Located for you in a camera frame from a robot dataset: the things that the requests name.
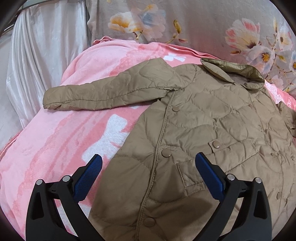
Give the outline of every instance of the bedsheet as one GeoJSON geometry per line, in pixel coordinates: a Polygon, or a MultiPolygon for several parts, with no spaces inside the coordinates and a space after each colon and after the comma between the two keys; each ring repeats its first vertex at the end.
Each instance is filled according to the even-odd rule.
{"type": "MultiPolygon", "coordinates": [[[[62,85],[89,83],[118,73],[151,58],[163,58],[169,65],[200,64],[201,57],[215,58],[185,47],[103,37],[68,66],[62,85]]],[[[275,102],[284,101],[296,109],[288,93],[266,83],[275,102]]],[[[28,203],[37,179],[60,180],[85,165],[97,153],[103,169],[86,199],[79,203],[88,216],[101,174],[122,146],[141,113],[150,103],[100,111],[51,111],[41,109],[25,129],[0,154],[0,206],[13,227],[25,238],[28,203]]],[[[62,206],[62,220],[74,233],[62,206]]]]}
{"type": "Polygon", "coordinates": [[[269,0],[86,0],[86,6],[92,39],[172,43],[251,64],[296,97],[296,36],[269,0]]]}

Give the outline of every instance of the khaki quilted jacket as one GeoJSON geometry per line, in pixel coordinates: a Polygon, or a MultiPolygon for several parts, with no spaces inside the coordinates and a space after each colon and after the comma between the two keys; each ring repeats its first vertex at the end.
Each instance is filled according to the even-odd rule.
{"type": "Polygon", "coordinates": [[[295,209],[294,111],[274,104],[254,67],[201,61],[172,68],[152,59],[45,92],[44,108],[57,110],[156,100],[102,175],[89,219],[106,241],[192,241],[218,205],[195,168],[198,152],[238,179],[262,178],[273,236],[295,209]]]}

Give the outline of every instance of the metal screw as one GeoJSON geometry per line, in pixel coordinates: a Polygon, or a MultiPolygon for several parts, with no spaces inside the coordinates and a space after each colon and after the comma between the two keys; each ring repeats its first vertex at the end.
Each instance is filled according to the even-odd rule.
{"type": "Polygon", "coordinates": [[[64,176],[62,180],[63,182],[67,182],[70,180],[70,176],[64,176]]]}
{"type": "Polygon", "coordinates": [[[36,184],[37,185],[41,185],[43,183],[43,181],[41,179],[37,180],[36,184]]]}
{"type": "Polygon", "coordinates": [[[257,183],[261,183],[261,182],[262,182],[262,180],[261,180],[261,178],[259,178],[259,177],[256,177],[256,178],[255,178],[255,182],[257,182],[257,183]]]}
{"type": "Polygon", "coordinates": [[[235,179],[235,176],[232,174],[228,174],[227,179],[233,181],[235,179]]]}

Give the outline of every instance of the white curtain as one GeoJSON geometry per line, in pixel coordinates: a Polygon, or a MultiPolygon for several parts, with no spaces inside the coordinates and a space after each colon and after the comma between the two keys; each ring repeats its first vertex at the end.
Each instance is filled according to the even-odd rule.
{"type": "Polygon", "coordinates": [[[71,61],[87,48],[83,0],[50,1],[21,12],[12,33],[6,92],[24,128],[60,85],[71,61]]]}
{"type": "Polygon", "coordinates": [[[0,38],[0,151],[9,139],[22,130],[5,88],[10,48],[11,31],[0,38]]]}

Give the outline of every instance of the jacket collar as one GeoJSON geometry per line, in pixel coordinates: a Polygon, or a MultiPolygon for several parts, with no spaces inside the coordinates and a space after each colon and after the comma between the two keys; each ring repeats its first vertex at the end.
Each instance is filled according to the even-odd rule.
{"type": "Polygon", "coordinates": [[[202,58],[200,61],[211,74],[221,80],[234,83],[227,73],[238,74],[249,80],[242,85],[248,90],[259,90],[264,86],[265,81],[261,73],[251,65],[231,63],[212,58],[202,58]]]}

